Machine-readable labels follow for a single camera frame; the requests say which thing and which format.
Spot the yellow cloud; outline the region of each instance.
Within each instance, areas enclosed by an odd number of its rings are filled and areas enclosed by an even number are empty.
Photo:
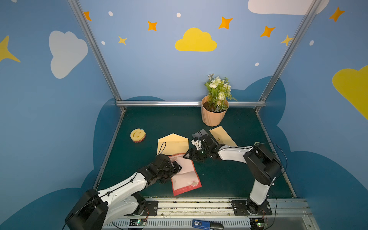
[[[368,119],[368,66],[359,71],[343,69],[337,72],[332,83],[366,119]]]
[[[183,39],[175,43],[175,48],[179,51],[209,52],[216,47],[217,43],[212,40],[211,35],[198,28],[190,28],[184,33]]]

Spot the blue usb stick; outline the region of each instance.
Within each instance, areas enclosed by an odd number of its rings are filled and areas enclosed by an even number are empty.
[[[192,227],[197,229],[205,229],[205,230],[223,230],[224,226],[220,223],[203,221],[203,220],[193,220]]]

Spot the cloud decal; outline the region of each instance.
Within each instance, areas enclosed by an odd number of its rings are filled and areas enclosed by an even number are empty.
[[[183,39],[175,43],[175,48],[179,51],[209,52],[216,47],[217,43],[212,40],[211,35],[198,28],[190,28],[184,33]]]
[[[87,43],[72,32],[53,31],[49,37],[51,71],[56,78],[66,77],[88,53]]]
[[[248,9],[256,14],[292,14],[304,15],[313,0],[249,0]],[[317,9],[320,13],[329,0],[322,0]]]
[[[333,86],[368,119],[368,66],[360,70],[343,69],[332,78]]]

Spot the yellow star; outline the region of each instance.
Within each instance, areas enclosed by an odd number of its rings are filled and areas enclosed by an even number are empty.
[[[283,41],[283,42],[280,42],[281,43],[285,43],[286,46],[289,44],[289,41],[291,41],[293,38],[289,38],[289,35],[286,35],[286,39]]]
[[[125,38],[125,39],[122,39],[120,36],[119,36],[119,38],[120,38],[120,41],[119,41],[118,43],[124,43],[124,45],[126,45],[126,44],[125,44],[125,40],[126,40],[126,38]]]
[[[156,25],[157,25],[157,22],[148,22],[148,30],[154,30],[154,31],[157,31],[156,30]]]
[[[16,58],[13,54],[11,54],[8,50],[8,42],[9,42],[9,36],[6,36],[2,42],[0,42],[0,61],[2,61],[5,58],[9,58],[11,60],[21,62]]]
[[[275,28],[276,28],[276,27],[268,28],[268,27],[266,26],[265,31],[263,32],[263,34],[261,35],[261,37],[263,37],[263,36],[270,37],[271,32],[272,32]]]
[[[219,29],[221,29],[221,28],[229,29],[229,23],[231,22],[231,20],[233,20],[233,19],[232,18],[226,19],[226,18],[222,17],[222,22],[221,22],[221,25],[220,25]]]
[[[342,11],[339,8],[337,8],[335,13],[333,13],[333,15],[329,19],[333,19],[336,22],[337,19],[340,17],[340,15],[342,15],[343,13],[345,13],[345,11]]]

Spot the dark blue cloud shape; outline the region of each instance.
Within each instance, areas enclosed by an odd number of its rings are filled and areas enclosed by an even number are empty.
[[[238,101],[258,101],[259,97],[262,95],[263,90],[266,88],[267,83],[269,82],[271,76],[264,77],[259,79],[258,81],[252,83],[245,90],[241,89],[232,89],[231,94]],[[152,96],[138,96],[129,98],[127,100],[160,100],[161,98],[152,97]]]
[[[351,173],[320,154],[290,152],[284,132],[277,127],[286,105],[281,79],[268,98],[267,106],[259,114],[271,140],[283,149],[288,158],[287,175],[295,193],[307,199],[320,229],[361,229],[367,226],[368,220],[364,216],[368,215],[368,190]],[[275,148],[283,159],[282,153]],[[361,217],[352,219],[351,212]]]
[[[114,98],[101,108],[93,137],[94,169],[85,178],[81,188],[65,188],[38,198],[4,221],[0,230],[60,230],[75,203],[86,190],[93,187],[120,115],[121,110],[115,105]],[[24,196],[29,192],[24,188]]]

